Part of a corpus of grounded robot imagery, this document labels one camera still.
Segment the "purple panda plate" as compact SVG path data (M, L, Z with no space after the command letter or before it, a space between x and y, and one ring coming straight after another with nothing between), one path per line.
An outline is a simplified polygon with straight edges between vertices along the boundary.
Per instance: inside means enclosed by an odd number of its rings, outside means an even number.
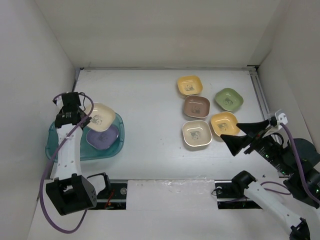
M111 125L105 131L89 130L86 134L86 141L97 150L106 150L117 140L119 130L115 125Z

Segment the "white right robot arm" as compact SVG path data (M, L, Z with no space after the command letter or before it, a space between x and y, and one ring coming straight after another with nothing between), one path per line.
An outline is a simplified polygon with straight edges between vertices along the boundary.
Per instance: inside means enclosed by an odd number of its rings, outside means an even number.
M284 114L265 121L237 123L245 134L221 134L233 156L241 150L246 155L257 152L279 173L287 176L282 187L297 200L304 215L299 216L282 205L264 188L265 183L243 170L231 180L218 181L212 194L218 206L234 209L246 203L255 203L265 210L285 230L291 240L318 240L320 238L320 172L315 165L320 154L306 139L293 138Z

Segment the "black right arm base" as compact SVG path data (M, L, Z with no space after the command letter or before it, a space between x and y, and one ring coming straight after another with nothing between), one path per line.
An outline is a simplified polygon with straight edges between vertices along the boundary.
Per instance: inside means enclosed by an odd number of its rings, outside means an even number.
M253 200L244 195L249 184L256 178L243 170L231 180L215 180L211 194L216 197L219 210L261 209Z

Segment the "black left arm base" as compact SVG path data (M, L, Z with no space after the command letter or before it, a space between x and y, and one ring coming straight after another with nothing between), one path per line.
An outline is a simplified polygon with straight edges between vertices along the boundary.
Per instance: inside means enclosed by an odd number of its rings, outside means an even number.
M106 186L105 173L99 173L96 177L102 177L103 189L97 192L97 204L93 210L125 210L127 204L128 181L109 179Z

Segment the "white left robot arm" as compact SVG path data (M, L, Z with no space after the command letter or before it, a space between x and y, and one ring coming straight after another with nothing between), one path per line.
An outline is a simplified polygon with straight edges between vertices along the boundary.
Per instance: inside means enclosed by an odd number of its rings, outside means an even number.
M53 159L57 163L53 182L46 184L45 192L61 216L95 208L98 197L107 198L112 192L106 173L85 177L81 171L81 138L91 120L81 109L82 96L82 92L66 92L53 100L60 108L54 121L58 147Z

